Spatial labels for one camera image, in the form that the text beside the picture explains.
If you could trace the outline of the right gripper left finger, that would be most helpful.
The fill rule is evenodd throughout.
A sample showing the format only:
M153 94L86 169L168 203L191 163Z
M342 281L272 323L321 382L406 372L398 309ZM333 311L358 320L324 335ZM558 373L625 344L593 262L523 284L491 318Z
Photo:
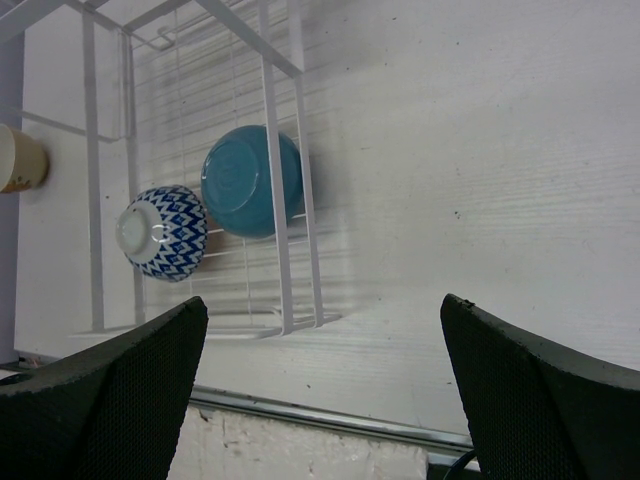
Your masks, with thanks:
M1 381L4 479L164 479L208 325L200 297Z

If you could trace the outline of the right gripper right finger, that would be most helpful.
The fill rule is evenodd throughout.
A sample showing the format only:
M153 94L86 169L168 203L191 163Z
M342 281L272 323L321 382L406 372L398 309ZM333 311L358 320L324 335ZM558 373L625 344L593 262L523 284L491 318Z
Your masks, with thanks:
M453 294L440 319L485 478L638 478L638 371L525 331Z

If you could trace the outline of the beige ceramic bowl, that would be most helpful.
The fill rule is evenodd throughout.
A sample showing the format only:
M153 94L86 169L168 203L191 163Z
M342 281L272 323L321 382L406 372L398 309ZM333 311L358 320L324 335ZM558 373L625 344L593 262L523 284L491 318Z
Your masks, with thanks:
M48 155L29 135L1 125L0 187L2 194L38 188L47 177Z

